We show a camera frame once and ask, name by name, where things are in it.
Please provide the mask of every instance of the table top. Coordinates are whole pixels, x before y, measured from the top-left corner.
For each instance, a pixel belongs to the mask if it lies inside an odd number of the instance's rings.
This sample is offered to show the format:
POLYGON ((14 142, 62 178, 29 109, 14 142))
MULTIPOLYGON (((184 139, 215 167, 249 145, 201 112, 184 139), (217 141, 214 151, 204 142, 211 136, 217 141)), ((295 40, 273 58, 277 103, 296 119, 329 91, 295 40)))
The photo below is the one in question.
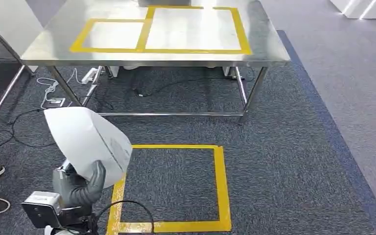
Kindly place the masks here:
POLYGON ((290 61, 259 1, 185 2, 144 7, 138 0, 68 0, 21 59, 44 66, 269 67, 290 61))

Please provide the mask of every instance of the stainless steel table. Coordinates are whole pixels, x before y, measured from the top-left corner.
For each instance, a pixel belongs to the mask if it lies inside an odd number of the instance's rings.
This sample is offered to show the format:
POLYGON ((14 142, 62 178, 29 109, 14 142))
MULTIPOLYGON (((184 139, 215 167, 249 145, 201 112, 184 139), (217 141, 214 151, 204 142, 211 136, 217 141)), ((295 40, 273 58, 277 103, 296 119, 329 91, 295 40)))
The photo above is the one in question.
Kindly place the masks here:
MULTIPOLYGON (((8 50, 8 52, 14 57, 14 59, 0 59, 0 61, 3 61, 3 62, 8 62, 8 61, 12 61, 12 62, 19 62, 21 63, 21 66, 20 68, 18 69, 17 73, 15 74, 15 76, 12 78, 11 82, 9 83, 8 87, 5 89, 5 91, 3 92, 2 96, 0 97, 0 109, 2 108, 2 105, 3 103, 5 102, 5 100, 7 99, 9 93, 11 92, 12 88, 14 87, 14 85, 16 84, 16 82, 18 81, 18 79, 20 78, 22 72, 24 70, 28 71, 30 75, 33 75, 34 72, 26 65, 22 64, 20 58, 19 58, 19 55, 16 53, 16 51, 9 45, 9 43, 0 35, 0 43, 8 50)), ((3 122, 8 122, 8 120, 6 120, 6 118, 2 117, 0 115, 0 120, 3 121, 3 122)))
POLYGON ((55 66, 216 66, 237 79, 237 113, 103 113, 105 116, 247 115, 268 68, 290 61, 256 0, 192 0, 189 6, 141 7, 136 0, 68 0, 21 56, 47 66, 78 105, 55 66), (246 95, 238 67, 259 67, 246 95))

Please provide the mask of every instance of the power strip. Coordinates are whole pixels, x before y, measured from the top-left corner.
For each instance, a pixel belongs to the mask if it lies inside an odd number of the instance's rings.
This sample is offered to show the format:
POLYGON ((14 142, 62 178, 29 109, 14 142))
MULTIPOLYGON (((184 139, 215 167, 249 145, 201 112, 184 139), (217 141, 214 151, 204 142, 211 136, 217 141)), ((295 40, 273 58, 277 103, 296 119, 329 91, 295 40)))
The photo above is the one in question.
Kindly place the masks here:
POLYGON ((87 74, 83 77, 83 79, 81 79, 81 84, 87 84, 89 81, 93 81, 94 80, 94 76, 96 75, 97 73, 97 69, 96 68, 91 68, 87 74))

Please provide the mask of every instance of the carpet floor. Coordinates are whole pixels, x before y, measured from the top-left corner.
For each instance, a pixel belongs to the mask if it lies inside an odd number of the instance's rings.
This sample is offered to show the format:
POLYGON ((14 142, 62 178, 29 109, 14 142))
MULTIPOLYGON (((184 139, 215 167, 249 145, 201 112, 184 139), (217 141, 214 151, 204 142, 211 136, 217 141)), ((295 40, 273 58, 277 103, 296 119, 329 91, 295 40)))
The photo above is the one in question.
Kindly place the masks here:
MULTIPOLYGON (((285 42, 287 38, 280 33, 285 42)), ((293 52, 286 43, 289 53, 293 52)), ((88 68, 77 67, 79 76, 88 68)), ((59 68, 69 77, 72 68, 59 68)), ((253 79, 242 68, 246 80, 253 79)), ((50 77, 44 68, 37 77, 50 77)), ((89 107, 126 111, 235 111, 240 103, 237 84, 219 79, 221 69, 139 68, 121 70, 103 82, 89 107), (157 90, 186 79, 203 78, 157 90), (139 97, 134 93, 150 94, 139 97)), ((250 89, 251 82, 245 82, 250 89)), ((79 95, 83 85, 71 82, 79 95)), ((16 85, 3 115, 37 109, 46 87, 25 74, 16 85)), ((55 97, 64 96, 61 89, 55 97)), ((376 199, 360 174, 348 148, 305 69, 293 63, 270 70, 246 123, 233 117, 108 117, 132 143, 218 144, 224 157, 230 197, 232 231, 192 234, 376 234, 376 199)), ((9 129, 0 123, 1 129, 9 129)), ((33 145, 53 140, 42 113, 22 116, 15 126, 20 140, 33 145)), ((8 138, 0 133, 0 142, 8 138)), ((40 234, 20 203, 35 190, 51 191, 52 170, 64 157, 56 145, 34 148, 10 141, 0 147, 0 197, 12 203, 0 215, 0 234, 40 234)), ((110 203, 112 189, 95 204, 110 203)), ((156 221, 217 220, 213 158, 203 150, 140 150, 129 165, 124 198, 152 210, 156 221)), ((121 221, 147 221, 146 214, 124 205, 121 221)), ((99 231, 106 231, 107 214, 99 231)))

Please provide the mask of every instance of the yellow tape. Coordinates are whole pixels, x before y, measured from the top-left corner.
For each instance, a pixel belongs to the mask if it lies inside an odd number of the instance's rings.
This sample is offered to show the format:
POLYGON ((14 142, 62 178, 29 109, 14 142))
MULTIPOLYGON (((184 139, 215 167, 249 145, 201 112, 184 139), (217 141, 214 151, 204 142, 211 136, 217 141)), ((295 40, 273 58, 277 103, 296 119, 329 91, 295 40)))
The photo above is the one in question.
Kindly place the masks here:
POLYGON ((171 9, 204 9, 201 6, 149 6, 144 20, 126 20, 126 19, 90 19, 87 21, 83 30, 79 33, 76 40, 70 47, 71 52, 100 52, 100 53, 172 53, 172 54, 252 54, 247 36, 241 21, 237 8, 232 7, 213 7, 215 10, 229 10, 232 14, 235 31, 241 50, 207 50, 207 49, 146 49, 146 43, 149 37, 150 29, 157 8, 171 9), (122 23, 143 23, 136 48, 95 48, 82 47, 88 33, 96 22, 122 22, 122 23))
MULTIPOLYGON (((181 232, 223 232, 231 230, 230 202, 227 189, 227 179, 222 146, 200 144, 134 144, 133 148, 187 148, 213 149, 215 164, 215 181, 217 187, 218 221, 188 221, 188 222, 155 222, 156 233, 181 232)), ((126 178, 123 177, 113 188, 112 202, 123 200, 126 178)), ((151 224, 120 222, 122 205, 116 204, 110 208, 106 235, 117 233, 148 233, 151 224)))
MULTIPOLYGON (((226 7, 220 7, 216 9, 226 10, 226 7)), ((237 8, 229 8, 233 16, 235 31, 237 32, 238 42, 240 43, 241 50, 243 54, 250 55, 252 50, 249 45, 249 40, 247 40, 246 32, 244 31, 243 22, 241 22, 240 13, 237 8)))
POLYGON ((143 24, 141 34, 139 35, 138 44, 136 45, 137 52, 143 52, 148 41, 150 28, 152 27, 153 15, 155 14, 155 8, 149 7, 146 13, 145 22, 143 24))
MULTIPOLYGON (((70 47, 71 52, 112 52, 111 48, 94 48, 94 47, 83 47, 83 43, 87 38, 87 35, 92 30, 95 23, 100 22, 117 22, 117 23, 144 23, 145 20, 128 20, 128 19, 100 19, 100 18, 92 18, 89 19, 86 24, 84 25, 83 30, 78 34, 77 38, 75 39, 74 43, 70 47)), ((127 49, 127 48, 117 48, 113 49, 117 50, 116 52, 121 53, 131 53, 135 52, 135 49, 127 49)))

